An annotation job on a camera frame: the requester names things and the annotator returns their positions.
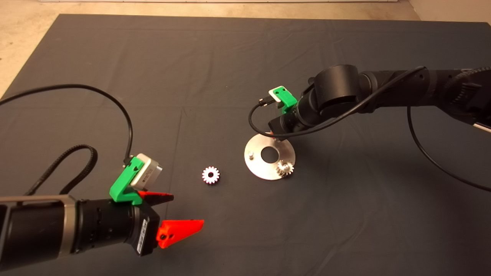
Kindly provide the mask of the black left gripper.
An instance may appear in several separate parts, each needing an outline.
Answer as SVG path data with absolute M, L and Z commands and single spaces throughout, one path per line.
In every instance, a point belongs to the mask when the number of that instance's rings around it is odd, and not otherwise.
M 152 205 L 174 200 L 173 194 L 138 191 L 140 205 L 114 202 L 112 199 L 77 202 L 77 253 L 129 244 L 139 256 L 153 253 L 157 244 L 165 249 L 198 232 L 204 220 L 163 220 Z

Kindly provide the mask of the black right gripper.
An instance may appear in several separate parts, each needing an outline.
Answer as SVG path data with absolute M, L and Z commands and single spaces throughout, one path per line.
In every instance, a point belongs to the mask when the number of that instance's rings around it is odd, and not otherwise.
M 271 135 L 287 135 L 305 130 L 305 124 L 298 117 L 298 108 L 292 108 L 284 115 L 280 115 L 268 122 Z

